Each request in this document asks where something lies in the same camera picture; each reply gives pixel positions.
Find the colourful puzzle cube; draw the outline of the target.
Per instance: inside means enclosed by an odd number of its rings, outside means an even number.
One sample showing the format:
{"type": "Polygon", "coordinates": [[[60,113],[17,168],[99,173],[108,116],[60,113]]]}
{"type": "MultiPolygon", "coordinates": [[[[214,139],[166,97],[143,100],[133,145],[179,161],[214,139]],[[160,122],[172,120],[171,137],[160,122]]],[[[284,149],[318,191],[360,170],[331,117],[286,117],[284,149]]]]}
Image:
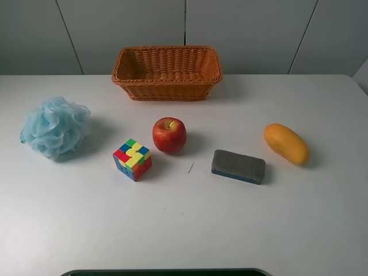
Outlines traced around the colourful puzzle cube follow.
{"type": "Polygon", "coordinates": [[[134,139],[129,139],[113,153],[116,167],[137,182],[152,166],[150,150],[134,139]]]}

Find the red apple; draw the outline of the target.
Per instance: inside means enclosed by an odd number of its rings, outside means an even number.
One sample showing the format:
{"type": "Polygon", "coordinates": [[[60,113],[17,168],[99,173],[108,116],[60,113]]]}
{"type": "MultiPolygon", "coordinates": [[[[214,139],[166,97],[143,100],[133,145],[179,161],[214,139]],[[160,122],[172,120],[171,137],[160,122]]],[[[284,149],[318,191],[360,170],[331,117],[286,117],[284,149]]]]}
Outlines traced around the red apple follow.
{"type": "Polygon", "coordinates": [[[186,143],[185,125],[177,118],[161,118],[153,126],[152,139],[158,150],[167,154],[175,154],[186,143]]]}

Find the orange wicker basket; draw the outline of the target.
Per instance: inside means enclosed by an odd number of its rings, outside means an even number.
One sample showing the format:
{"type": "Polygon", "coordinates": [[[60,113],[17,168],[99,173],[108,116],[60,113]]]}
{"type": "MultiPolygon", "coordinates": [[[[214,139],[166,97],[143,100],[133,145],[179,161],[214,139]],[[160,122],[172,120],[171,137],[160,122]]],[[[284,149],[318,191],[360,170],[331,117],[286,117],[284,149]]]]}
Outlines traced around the orange wicker basket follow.
{"type": "Polygon", "coordinates": [[[222,78],[218,53],[201,45],[126,47],[112,71],[134,101],[202,101],[222,78]]]}

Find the grey blue board eraser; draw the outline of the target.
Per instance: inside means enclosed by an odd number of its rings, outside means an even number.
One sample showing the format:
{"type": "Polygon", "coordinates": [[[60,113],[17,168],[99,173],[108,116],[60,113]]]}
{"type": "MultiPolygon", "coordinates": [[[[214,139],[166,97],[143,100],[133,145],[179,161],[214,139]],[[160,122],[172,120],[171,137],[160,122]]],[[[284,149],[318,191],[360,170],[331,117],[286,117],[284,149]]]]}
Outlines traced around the grey blue board eraser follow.
{"type": "Polygon", "coordinates": [[[224,177],[260,185],[265,177],[266,162],[252,156],[225,150],[214,151],[211,172],[224,177]]]}

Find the yellow mango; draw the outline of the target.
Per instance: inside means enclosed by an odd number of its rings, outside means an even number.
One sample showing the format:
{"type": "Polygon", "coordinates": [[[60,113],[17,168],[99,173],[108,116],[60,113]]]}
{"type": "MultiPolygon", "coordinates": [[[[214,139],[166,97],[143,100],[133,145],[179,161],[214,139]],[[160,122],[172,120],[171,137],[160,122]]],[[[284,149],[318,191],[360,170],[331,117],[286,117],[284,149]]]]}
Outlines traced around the yellow mango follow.
{"type": "Polygon", "coordinates": [[[306,142],[284,125],[273,123],[265,127],[264,139],[274,152],[295,165],[303,166],[309,160],[306,142]]]}

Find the blue mesh bath loofah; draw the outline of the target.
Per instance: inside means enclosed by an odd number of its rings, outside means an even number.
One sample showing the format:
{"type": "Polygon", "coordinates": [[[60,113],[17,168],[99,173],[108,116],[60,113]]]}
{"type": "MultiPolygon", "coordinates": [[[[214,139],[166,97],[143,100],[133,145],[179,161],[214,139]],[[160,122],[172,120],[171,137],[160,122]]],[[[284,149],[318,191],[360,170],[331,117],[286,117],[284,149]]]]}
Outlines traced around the blue mesh bath loofah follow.
{"type": "Polygon", "coordinates": [[[20,142],[42,156],[56,160],[75,150],[90,134],[91,111],[63,97],[51,98],[28,113],[20,142]]]}

